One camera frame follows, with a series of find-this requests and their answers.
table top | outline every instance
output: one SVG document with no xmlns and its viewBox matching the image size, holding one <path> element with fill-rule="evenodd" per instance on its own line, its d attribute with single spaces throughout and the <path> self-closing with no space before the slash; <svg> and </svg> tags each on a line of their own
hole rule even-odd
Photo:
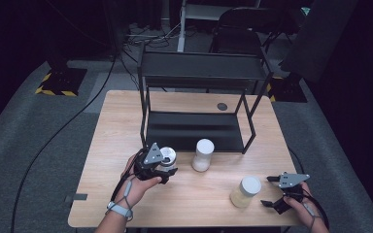
<svg viewBox="0 0 373 233">
<path fill-rule="evenodd" d="M 162 111 L 216 113 L 219 102 L 236 105 L 239 95 L 152 92 L 153 106 Z M 253 103 L 256 96 L 247 96 Z M 251 132 L 244 111 L 238 114 L 243 139 Z M 141 147 L 142 110 L 138 91 L 107 93 L 89 148 L 77 193 L 87 194 L 73 203 L 68 222 L 73 227 L 96 227 L 102 220 L 127 159 Z M 278 215 L 260 200 L 282 197 L 267 176 L 295 173 L 271 102 L 263 97 L 253 116 L 256 137 L 246 154 L 216 152 L 208 171 L 191 167 L 194 152 L 177 152 L 179 170 L 167 184 L 148 190 L 133 208 L 127 227 L 285 226 L 300 224 L 293 210 Z M 245 176 L 257 176 L 262 188 L 250 206 L 233 206 L 229 194 Z"/>
</svg>

human hand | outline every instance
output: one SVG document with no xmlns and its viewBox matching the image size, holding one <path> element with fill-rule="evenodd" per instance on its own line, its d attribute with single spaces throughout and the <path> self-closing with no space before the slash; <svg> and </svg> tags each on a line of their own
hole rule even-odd
<svg viewBox="0 0 373 233">
<path fill-rule="evenodd" d="M 301 187 L 304 190 L 303 191 L 304 195 L 312 196 L 311 190 L 305 182 L 301 183 Z M 304 198 L 302 202 L 299 203 L 295 199 L 285 196 L 284 201 L 295 209 L 298 215 L 298 218 L 301 220 L 301 222 L 304 225 L 311 228 L 311 232 L 315 232 L 315 233 L 328 232 L 328 229 L 326 228 L 320 216 L 320 212 L 318 211 L 318 208 L 309 198 Z"/>
<path fill-rule="evenodd" d="M 133 159 L 135 159 L 135 155 L 132 155 L 128 159 L 124 172 L 127 171 L 130 164 L 132 163 Z M 132 168 L 129 171 L 129 174 L 134 173 L 133 169 L 134 168 L 132 166 Z M 148 189 L 157 185 L 161 181 L 162 181 L 161 177 L 154 177 L 154 178 L 151 178 L 151 179 L 146 180 L 146 181 L 140 181 L 138 178 L 135 177 L 135 175 L 131 175 L 123 183 L 123 185 L 122 185 L 121 189 L 119 190 L 119 192 L 117 194 L 117 197 L 115 198 L 114 202 L 117 203 L 118 205 L 126 208 L 126 209 L 130 209 L 133 206 L 135 206 L 142 199 L 142 197 L 144 196 L 145 192 Z M 132 182 L 132 186 L 131 186 L 131 189 L 128 193 L 128 196 L 126 197 L 126 200 L 125 200 L 123 198 L 123 194 L 126 190 L 126 186 L 129 184 L 129 182 Z"/>
</svg>

gray carpet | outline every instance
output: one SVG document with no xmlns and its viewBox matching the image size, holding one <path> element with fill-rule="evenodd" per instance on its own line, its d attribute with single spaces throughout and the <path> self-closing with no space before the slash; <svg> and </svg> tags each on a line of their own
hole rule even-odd
<svg viewBox="0 0 373 233">
<path fill-rule="evenodd" d="M 195 33 L 186 38 L 186 51 L 205 52 L 210 42 L 209 35 Z M 149 49 L 176 50 L 177 39 L 169 40 L 169 44 L 166 48 Z M 285 37 L 279 38 L 269 51 L 276 72 L 283 77 L 286 73 L 280 71 L 277 64 L 289 46 Z M 137 48 L 130 48 L 129 54 L 136 58 Z M 126 54 L 122 57 L 128 70 L 136 76 L 135 62 Z M 112 62 L 76 60 L 68 65 L 88 70 L 78 97 L 35 94 L 50 69 L 44 63 L 26 78 L 0 116 L 0 232 L 10 230 L 18 187 L 29 163 L 62 125 L 96 95 Z M 301 86 L 308 103 L 273 103 L 288 146 L 296 152 L 305 172 L 311 175 L 310 187 L 326 210 L 331 232 L 373 232 L 372 202 L 308 87 L 304 82 Z M 70 203 L 65 202 L 65 197 L 76 191 L 105 93 L 109 89 L 136 89 L 120 61 L 95 101 L 37 156 L 20 194 L 16 232 L 93 231 L 68 225 Z M 300 172 L 297 160 L 293 161 Z M 292 227 L 289 232 L 308 230 L 299 226 Z"/>
</svg>

dark background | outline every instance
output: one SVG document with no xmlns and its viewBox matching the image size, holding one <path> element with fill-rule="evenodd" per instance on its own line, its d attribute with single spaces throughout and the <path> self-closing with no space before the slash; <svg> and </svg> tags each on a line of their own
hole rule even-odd
<svg viewBox="0 0 373 233">
<path fill-rule="evenodd" d="M 107 45 L 112 43 L 102 1 L 51 2 L 91 37 Z M 116 6 L 112 21 L 124 32 L 124 25 L 139 20 L 133 11 L 141 6 L 118 2 L 122 5 Z M 28 21 L 25 23 L 19 6 L 15 1 L 0 1 L 0 114 L 31 71 L 46 60 L 42 40 L 32 32 Z M 60 54 L 66 59 L 111 53 L 111 47 L 88 39 L 45 1 L 40 1 L 40 8 Z M 373 1 L 358 1 L 322 78 L 308 85 L 373 200 Z M 329 190 L 330 187 L 328 195 L 336 198 L 336 193 Z"/>
</svg>

hand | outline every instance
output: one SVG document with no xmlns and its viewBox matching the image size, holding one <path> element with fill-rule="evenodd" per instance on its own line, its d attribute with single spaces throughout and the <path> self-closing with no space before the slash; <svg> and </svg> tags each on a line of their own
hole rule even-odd
<svg viewBox="0 0 373 233">
<path fill-rule="evenodd" d="M 128 169 L 130 166 L 132 160 L 135 159 L 135 155 L 132 155 L 128 162 L 126 163 L 125 170 Z M 129 174 L 133 174 L 133 167 L 129 171 Z M 126 201 L 123 199 L 123 193 L 125 192 L 126 186 L 129 183 L 129 181 L 132 181 L 131 189 L 128 193 L 128 196 L 126 197 Z M 126 179 L 125 183 L 123 183 L 122 188 L 119 190 L 117 197 L 115 198 L 115 203 L 119 204 L 120 206 L 129 209 L 135 206 L 144 196 L 145 192 L 150 189 L 151 187 L 157 185 L 162 181 L 161 177 L 154 177 L 146 181 L 140 181 L 138 178 L 135 177 L 135 175 L 131 175 Z"/>
<path fill-rule="evenodd" d="M 305 182 L 301 183 L 301 186 L 302 186 L 302 189 L 304 189 L 304 195 L 312 196 L 310 188 Z M 318 211 L 317 207 L 314 205 L 314 203 L 310 199 L 304 198 L 302 202 L 299 203 L 295 199 L 285 196 L 284 201 L 295 209 L 296 213 L 298 214 L 299 219 L 304 225 L 312 228 L 311 232 L 320 232 L 320 233 L 328 232 L 325 224 L 323 223 L 322 218 L 320 217 L 320 212 Z M 310 210 L 314 212 L 316 219 L 314 219 L 314 217 L 311 216 L 311 214 L 308 212 L 308 210 L 306 209 L 304 205 L 307 205 L 310 208 Z"/>
</svg>

